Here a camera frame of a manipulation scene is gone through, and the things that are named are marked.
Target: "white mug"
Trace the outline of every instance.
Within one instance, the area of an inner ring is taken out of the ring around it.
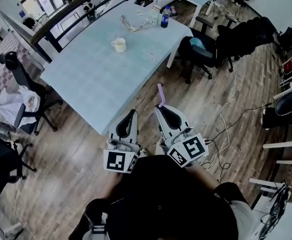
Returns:
[[[116,38],[114,41],[111,41],[111,45],[115,47],[116,52],[123,53],[126,51],[126,41],[124,38]]]

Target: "wooden floor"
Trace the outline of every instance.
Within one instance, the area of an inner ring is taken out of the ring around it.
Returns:
[[[254,18],[249,8],[235,6],[229,0],[220,1],[233,15],[245,22]],[[177,2],[178,21],[188,25],[195,6],[186,2]],[[215,16],[221,14],[217,8]],[[207,17],[214,22],[214,28],[208,34],[216,38],[217,25],[226,25],[225,17],[214,20],[213,13]],[[205,138],[211,139],[222,131],[224,123],[219,113],[222,106],[233,94],[234,73],[229,73],[228,65],[211,69],[213,79],[208,80],[202,71],[194,71],[191,84],[184,83],[179,76],[182,66],[175,61],[170,69],[167,61],[138,92],[127,110],[138,112],[138,141],[155,151],[159,131],[154,106],[160,102],[157,83],[162,83],[166,103],[183,111],[195,130]],[[229,126],[248,108],[259,107],[272,101],[279,92],[278,67],[280,59],[272,45],[258,47],[251,55],[243,57],[238,65],[234,98],[223,109],[222,115]],[[229,129],[229,147],[220,153],[221,163],[230,163],[223,173],[223,181],[238,184],[243,195],[252,204],[259,191],[248,182],[250,177],[268,180],[275,167],[278,150],[263,149],[267,142],[281,142],[283,128],[269,131],[261,127],[262,110],[257,109],[244,114],[238,124]],[[62,107],[53,107],[50,117],[58,126],[52,132],[43,123],[39,136],[17,134],[23,143],[33,143],[28,149],[25,161],[37,168],[36,173],[25,170],[26,180],[8,184],[0,196],[0,225],[10,226],[22,221],[29,229],[19,239],[25,240],[65,240],[79,222],[85,206],[95,199],[107,172],[103,170],[103,149],[107,136],[98,135],[66,103]],[[216,143],[219,149],[227,145],[226,133],[221,134]],[[215,147],[209,145],[208,161],[212,161]],[[221,169],[215,162],[209,169],[217,179]],[[288,172],[292,179],[292,170]]]

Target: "red object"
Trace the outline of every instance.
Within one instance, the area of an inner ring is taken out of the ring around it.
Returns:
[[[289,73],[292,72],[292,58],[290,60],[288,60],[287,62],[285,62],[282,66],[281,66],[281,72],[284,75],[288,75]]]

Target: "bottle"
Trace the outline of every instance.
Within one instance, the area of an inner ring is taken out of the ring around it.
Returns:
[[[161,23],[160,26],[162,28],[167,28],[168,26],[168,19],[171,16],[171,10],[170,7],[168,5],[166,5],[166,8],[162,11],[162,18],[161,18]]]

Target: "office chair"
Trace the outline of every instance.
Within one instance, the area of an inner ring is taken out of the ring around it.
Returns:
[[[292,50],[292,27],[288,27],[285,33],[279,32],[277,40],[279,44],[274,41],[274,44],[277,46],[276,53],[286,56]]]
[[[26,179],[26,176],[23,175],[23,167],[26,167],[34,173],[37,171],[35,168],[31,168],[22,160],[26,149],[28,147],[32,147],[33,145],[25,145],[19,154],[16,143],[18,143],[18,140],[14,141],[12,148],[10,142],[6,142],[0,139],[0,194],[2,193],[7,183],[14,184],[20,178],[23,180]],[[11,172],[14,170],[16,170],[17,173],[16,175],[11,176]]]
[[[194,38],[201,40],[205,49],[191,45],[191,36],[182,39],[178,48],[181,58],[177,57],[177,59],[191,61],[188,72],[184,74],[187,84],[191,82],[191,74],[195,64],[208,73],[209,79],[212,79],[212,74],[205,66],[218,67],[227,58],[230,64],[229,72],[233,72],[232,57],[239,60],[240,57],[251,54],[256,47],[274,41],[273,34],[276,29],[266,17],[250,19],[234,28],[230,28],[230,26],[237,21],[228,15],[226,18],[229,20],[227,26],[219,25],[217,27],[219,36],[214,40],[205,34],[207,27],[213,28],[213,24],[199,16],[196,17],[196,20],[203,24],[202,29],[201,31],[193,28],[190,30]]]
[[[47,116],[45,115],[45,111],[47,111],[55,104],[59,104],[61,106],[63,104],[63,101],[61,99],[57,99],[53,102],[46,104],[47,95],[49,94],[49,92],[45,89],[44,86],[33,81],[30,78],[29,74],[25,71],[22,63],[18,60],[16,52],[10,51],[6,54],[2,53],[0,55],[0,63],[6,65],[6,68],[12,72],[16,82],[20,86],[26,86],[29,90],[37,93],[40,97],[39,108],[36,112],[27,112],[26,106],[24,104],[20,106],[19,112],[14,122],[14,127],[17,128],[20,125],[22,118],[34,117],[36,118],[36,122],[22,125],[20,128],[29,135],[34,132],[34,134],[37,136],[39,134],[39,132],[37,131],[37,127],[40,119],[43,118],[52,128],[53,132],[56,132],[57,128],[47,118]]]

